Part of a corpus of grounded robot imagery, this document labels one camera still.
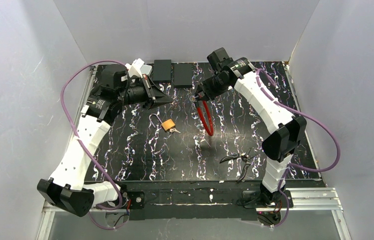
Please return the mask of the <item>red cable bike lock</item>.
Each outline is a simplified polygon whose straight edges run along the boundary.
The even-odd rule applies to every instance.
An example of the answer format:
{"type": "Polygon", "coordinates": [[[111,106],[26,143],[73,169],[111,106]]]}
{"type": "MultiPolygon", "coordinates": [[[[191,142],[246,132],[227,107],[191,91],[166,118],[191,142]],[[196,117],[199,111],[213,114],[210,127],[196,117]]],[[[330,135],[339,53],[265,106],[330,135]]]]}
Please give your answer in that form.
{"type": "Polygon", "coordinates": [[[202,125],[205,129],[205,131],[207,132],[207,134],[209,136],[213,136],[214,135],[214,127],[213,127],[213,121],[212,121],[212,115],[210,113],[210,109],[208,107],[208,104],[206,101],[204,100],[200,100],[204,106],[204,109],[205,109],[205,113],[206,115],[204,115],[200,105],[199,105],[199,100],[192,96],[191,98],[191,101],[193,102],[194,106],[196,107],[196,110],[197,110],[197,113],[198,113],[198,116],[202,122],[202,125]]]}

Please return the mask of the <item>brass padlock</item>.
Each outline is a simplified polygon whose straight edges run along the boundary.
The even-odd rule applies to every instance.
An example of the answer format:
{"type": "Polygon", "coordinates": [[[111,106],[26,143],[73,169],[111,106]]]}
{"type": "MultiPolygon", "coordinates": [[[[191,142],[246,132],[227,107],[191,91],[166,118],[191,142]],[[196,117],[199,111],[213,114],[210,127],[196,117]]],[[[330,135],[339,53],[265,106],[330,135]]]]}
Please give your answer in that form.
{"type": "Polygon", "coordinates": [[[153,120],[157,120],[161,128],[166,132],[169,132],[170,128],[176,128],[175,123],[171,119],[162,121],[155,113],[149,115],[149,122],[151,123],[152,127],[157,128],[157,125],[153,122],[153,120]]]}

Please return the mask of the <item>silver key bunch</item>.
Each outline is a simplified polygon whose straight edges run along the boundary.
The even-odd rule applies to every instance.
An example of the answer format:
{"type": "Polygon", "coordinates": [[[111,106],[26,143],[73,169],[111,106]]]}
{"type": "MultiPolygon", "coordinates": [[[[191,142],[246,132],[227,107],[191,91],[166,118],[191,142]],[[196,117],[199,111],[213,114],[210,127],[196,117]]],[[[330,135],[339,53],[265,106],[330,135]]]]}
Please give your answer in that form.
{"type": "Polygon", "coordinates": [[[175,127],[169,129],[170,133],[180,133],[175,127]]]}

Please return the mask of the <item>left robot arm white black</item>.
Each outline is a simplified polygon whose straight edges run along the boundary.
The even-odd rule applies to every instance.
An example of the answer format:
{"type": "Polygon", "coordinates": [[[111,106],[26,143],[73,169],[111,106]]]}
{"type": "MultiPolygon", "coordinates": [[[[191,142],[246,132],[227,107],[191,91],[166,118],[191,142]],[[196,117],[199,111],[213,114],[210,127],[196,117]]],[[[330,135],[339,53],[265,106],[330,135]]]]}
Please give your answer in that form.
{"type": "Polygon", "coordinates": [[[113,202],[116,209],[126,202],[125,186],[108,173],[104,173],[103,182],[85,183],[90,163],[102,169],[92,158],[122,108],[141,104],[143,108],[153,109],[173,101],[151,80],[150,65],[109,64],[97,69],[98,83],[81,110],[79,123],[62,160],[51,176],[39,180],[37,185],[47,203],[79,217],[85,216],[91,208],[110,210],[106,202],[113,202]]]}

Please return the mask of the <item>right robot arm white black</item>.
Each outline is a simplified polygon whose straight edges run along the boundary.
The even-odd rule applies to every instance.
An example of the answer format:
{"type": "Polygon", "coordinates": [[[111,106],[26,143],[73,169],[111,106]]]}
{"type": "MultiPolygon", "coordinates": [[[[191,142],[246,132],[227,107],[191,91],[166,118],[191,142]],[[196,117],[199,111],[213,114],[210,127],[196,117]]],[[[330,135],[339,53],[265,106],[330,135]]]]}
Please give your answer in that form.
{"type": "Polygon", "coordinates": [[[306,120],[283,108],[269,89],[261,82],[266,72],[255,67],[247,58],[231,58],[221,47],[207,56],[214,75],[201,81],[194,96],[194,103],[206,132],[213,135],[213,124],[207,101],[233,88],[253,107],[265,123],[269,137],[262,143],[267,156],[265,174],[260,184],[258,199],[266,204],[281,197],[288,164],[300,141],[304,138],[306,120]]]}

